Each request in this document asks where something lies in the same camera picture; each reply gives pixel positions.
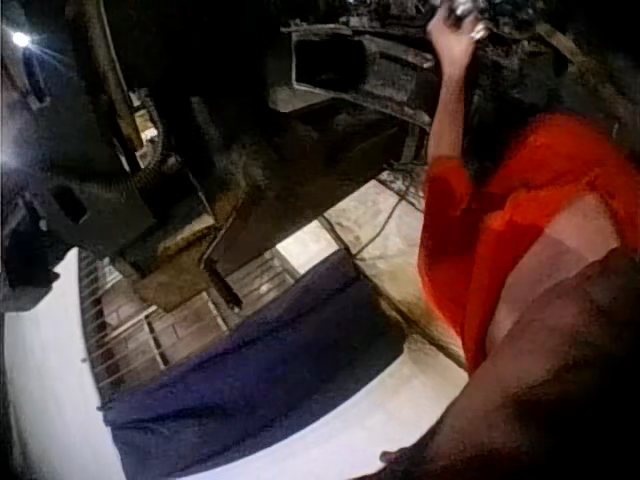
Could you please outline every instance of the orange shirt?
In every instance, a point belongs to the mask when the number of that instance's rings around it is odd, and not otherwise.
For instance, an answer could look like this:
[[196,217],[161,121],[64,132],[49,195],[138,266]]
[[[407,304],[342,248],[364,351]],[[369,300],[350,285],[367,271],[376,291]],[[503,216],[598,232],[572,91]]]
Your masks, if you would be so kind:
[[576,117],[540,117],[480,188],[459,158],[436,158],[425,191],[420,276],[427,301],[461,338],[469,372],[486,358],[485,337],[507,277],[579,196],[597,194],[622,247],[640,246],[640,174]]

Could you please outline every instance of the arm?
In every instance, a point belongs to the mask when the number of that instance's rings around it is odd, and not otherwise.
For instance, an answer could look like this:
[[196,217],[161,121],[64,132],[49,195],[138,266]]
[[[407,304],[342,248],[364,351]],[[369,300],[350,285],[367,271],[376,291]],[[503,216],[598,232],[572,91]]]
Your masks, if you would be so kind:
[[427,28],[442,70],[440,99],[427,148],[429,164],[438,156],[460,157],[462,154],[464,79],[475,50],[471,34],[477,18],[468,17],[457,29],[446,23],[447,9],[444,4]]

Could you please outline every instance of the hand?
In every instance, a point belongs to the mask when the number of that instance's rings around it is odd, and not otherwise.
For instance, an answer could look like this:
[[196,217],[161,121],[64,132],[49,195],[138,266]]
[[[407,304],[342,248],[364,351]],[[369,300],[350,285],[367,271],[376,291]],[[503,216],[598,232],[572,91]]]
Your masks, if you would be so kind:
[[449,2],[442,1],[440,9],[427,26],[427,35],[440,59],[443,79],[464,79],[476,48],[471,37],[478,25],[478,17],[472,14],[465,18],[460,28],[447,24]]

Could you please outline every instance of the red sleeve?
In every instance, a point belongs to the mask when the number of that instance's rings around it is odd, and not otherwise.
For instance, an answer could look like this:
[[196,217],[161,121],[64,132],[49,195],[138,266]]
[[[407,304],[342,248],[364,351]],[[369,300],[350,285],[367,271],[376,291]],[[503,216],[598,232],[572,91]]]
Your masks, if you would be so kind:
[[425,179],[419,271],[431,308],[460,335],[478,219],[467,208],[473,187],[459,158],[438,157]]

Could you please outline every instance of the wall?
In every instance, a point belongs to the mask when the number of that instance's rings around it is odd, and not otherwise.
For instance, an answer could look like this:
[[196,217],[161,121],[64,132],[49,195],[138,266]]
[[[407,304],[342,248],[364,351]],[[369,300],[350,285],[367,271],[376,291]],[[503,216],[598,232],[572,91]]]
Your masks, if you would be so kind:
[[22,450],[35,478],[123,479],[85,357],[80,326],[77,251],[59,265],[61,279],[28,313],[8,314],[5,362]]

